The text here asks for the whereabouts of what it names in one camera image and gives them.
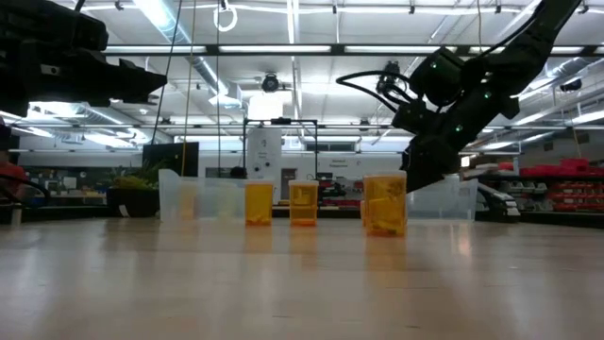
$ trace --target table surface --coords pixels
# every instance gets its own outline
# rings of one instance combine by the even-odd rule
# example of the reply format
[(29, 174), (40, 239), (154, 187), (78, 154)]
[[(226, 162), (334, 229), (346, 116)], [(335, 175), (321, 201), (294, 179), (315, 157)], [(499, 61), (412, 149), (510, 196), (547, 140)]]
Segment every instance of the table surface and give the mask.
[(604, 232), (358, 220), (0, 229), (0, 339), (597, 339)]

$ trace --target ceiling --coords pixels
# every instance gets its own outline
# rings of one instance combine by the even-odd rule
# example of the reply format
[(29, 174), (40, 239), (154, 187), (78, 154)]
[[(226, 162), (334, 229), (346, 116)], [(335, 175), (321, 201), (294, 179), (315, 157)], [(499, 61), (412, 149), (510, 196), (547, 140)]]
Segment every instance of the ceiling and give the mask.
[[(196, 10), (195, 26), (193, 27), (192, 0), (182, 1), (183, 10), (180, 19), (182, 25), (190, 32), (195, 43), (226, 44), (226, 43), (256, 43), (256, 44), (282, 44), (291, 43), (288, 30), (287, 4), (290, 0), (258, 0), (238, 1), (230, 0), (231, 6), (248, 6), (248, 9), (239, 8), (238, 22), (228, 32), (218, 32), (214, 26), (212, 16), (213, 8), (199, 8)], [(74, 1), (55, 1), (63, 6), (72, 8)], [(482, 0), (480, 1), (482, 13), (448, 15), (425, 13), (430, 10), (450, 9), (476, 9), (474, 0), (415, 0), (416, 13), (400, 13), (398, 9), (409, 7), (410, 1), (360, 1), (360, 0), (299, 0), (300, 12), (296, 19), (297, 25), (290, 30), (295, 30), (294, 43), (434, 43), (434, 44), (483, 44), (497, 43), (505, 33), (510, 33), (522, 24), (523, 19), (508, 28), (510, 23), (518, 17), (517, 12), (529, 5), (531, 0)], [(179, 0), (174, 1), (177, 9)], [(339, 12), (321, 12), (308, 14), (313, 9), (331, 9), (337, 3)], [(601, 30), (601, 20), (604, 19), (604, 0), (588, 0), (590, 11), (585, 14), (575, 14), (563, 28), (558, 37), (557, 44), (601, 44), (604, 42), (604, 32)], [(85, 8), (94, 10), (85, 11), (87, 14), (106, 23), (109, 31), (109, 42), (112, 44), (166, 44), (167, 41), (151, 24), (142, 11), (135, 8), (133, 2), (122, 1), (124, 10), (113, 8), (114, 0), (88, 0)], [(198, 6), (216, 5), (216, 1), (197, 1)], [(503, 11), (492, 13), (495, 5), (514, 12)], [(355, 9), (367, 9), (374, 13), (351, 12)], [(375, 11), (393, 11), (395, 13), (375, 13)], [(221, 22), (225, 24), (230, 20), (230, 14), (221, 15)], [(165, 73), (168, 64), (167, 57), (127, 58), (148, 70)], [(116, 58), (108, 58), (109, 62), (116, 63)], [(265, 73), (276, 73), (279, 80), (286, 84), (294, 83), (292, 58), (287, 56), (261, 56), (261, 57), (206, 57), (206, 62), (216, 70), (219, 78), (229, 80), (241, 85), (243, 97), (249, 98), (259, 92), (259, 77)], [(397, 60), (402, 71), (410, 74), (417, 66), (416, 58), (389, 58), (389, 57), (296, 57), (295, 63), (299, 67), (301, 80), (301, 97), (299, 117), (304, 119), (318, 119), (324, 123), (332, 124), (357, 124), (361, 118), (370, 118), (373, 124), (389, 124), (392, 114), (379, 107), (379, 103), (372, 97), (335, 84), (335, 79), (350, 73), (368, 70), (381, 70), (387, 61)], [(561, 65), (568, 59), (550, 59), (547, 70)], [(544, 89), (530, 98), (521, 101), (521, 114), (514, 119), (515, 122), (524, 117), (539, 112), (568, 100), (572, 100), (602, 87), (604, 74), (602, 65), (596, 64), (589, 72), (583, 71), (583, 88), (579, 92), (562, 93), (560, 90)], [(242, 110), (227, 110), (214, 108), (209, 99), (213, 94), (209, 92), (204, 80), (193, 70), (190, 72), (190, 63), (184, 58), (171, 59), (168, 74), (169, 85), (166, 87), (161, 108), (162, 117), (171, 117), (176, 123), (184, 123), (185, 115), (189, 114), (189, 123), (213, 123), (218, 119), (223, 124), (242, 122)], [(374, 88), (376, 79), (366, 78), (361, 84)], [(291, 105), (291, 94), (288, 99), (290, 105), (285, 106), (284, 114), (294, 117), (294, 106)], [(155, 123), (157, 106), (136, 106), (114, 103), (112, 107), (136, 121), (152, 124)], [(557, 125), (562, 123), (562, 115), (554, 112), (541, 118), (533, 124)], [(498, 116), (492, 125), (513, 125), (514, 122)], [(350, 130), (341, 131), (349, 135)], [(218, 129), (192, 130), (196, 134), (216, 134)], [(223, 133), (237, 134), (237, 131), (227, 130)], [(182, 131), (168, 131), (172, 135), (182, 134)], [(392, 131), (393, 135), (404, 133)], [(485, 141), (493, 138), (495, 134), (482, 136)]]

